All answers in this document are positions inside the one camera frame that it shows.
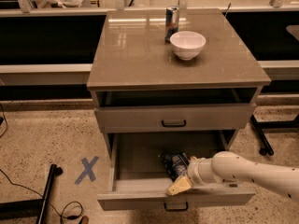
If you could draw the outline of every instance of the black metal stand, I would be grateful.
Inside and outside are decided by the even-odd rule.
[[[254,115],[250,118],[251,123],[256,131],[256,133],[259,135],[263,146],[260,149],[261,155],[273,155],[274,151],[269,144],[266,136],[263,133],[263,129],[293,129],[293,128],[299,128],[299,115],[291,121],[264,121],[264,122],[258,122]]]
[[[36,224],[44,223],[54,178],[55,176],[62,173],[62,168],[57,167],[56,164],[51,165],[42,199],[12,203],[0,203],[0,220],[23,217],[37,217]]]

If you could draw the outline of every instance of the white bowl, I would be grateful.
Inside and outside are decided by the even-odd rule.
[[[170,43],[173,52],[181,60],[188,61],[200,53],[206,39],[203,35],[195,32],[183,31],[171,35]]]

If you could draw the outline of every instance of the tape x mark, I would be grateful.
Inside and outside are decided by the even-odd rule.
[[[82,174],[78,177],[78,179],[76,180],[75,184],[80,184],[81,181],[83,180],[83,178],[88,175],[89,178],[91,179],[91,181],[93,182],[96,178],[95,175],[93,173],[93,166],[95,165],[95,163],[98,161],[99,157],[94,156],[94,158],[92,159],[91,162],[88,162],[86,158],[84,158],[82,160],[82,163],[84,165],[84,171],[82,172]]]

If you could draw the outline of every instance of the concrete floor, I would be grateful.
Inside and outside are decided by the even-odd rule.
[[[186,212],[168,213],[164,210],[104,212],[97,202],[97,194],[107,189],[109,157],[104,139],[93,114],[92,100],[52,100],[2,102],[8,121],[7,133],[0,138],[0,168],[14,183],[43,192],[50,165],[62,167],[64,173],[54,184],[50,202],[62,212],[72,201],[80,202],[91,224],[148,224],[148,223],[298,223],[299,203],[257,187],[256,195],[244,206],[205,207]],[[299,114],[299,96],[281,98],[261,96],[255,111],[258,120],[294,119]],[[5,129],[3,123],[0,133]],[[238,134],[231,151],[252,161],[299,167],[299,132],[287,131],[266,134],[274,156],[261,156],[260,143],[250,123]],[[98,156],[93,167],[95,180],[87,176],[79,184],[83,172],[81,162]],[[0,174],[0,203],[39,198],[36,194],[12,186]],[[78,209],[68,209],[75,215]],[[34,217],[0,220],[1,224],[35,223]],[[60,223],[58,215],[49,207],[47,223]],[[64,223],[79,223],[65,220]]]

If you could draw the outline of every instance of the countertop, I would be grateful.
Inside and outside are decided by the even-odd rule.
[[[164,42],[165,11],[109,11],[89,90],[263,86],[270,79],[218,9],[180,11],[179,30],[206,38],[202,52],[180,60]]]

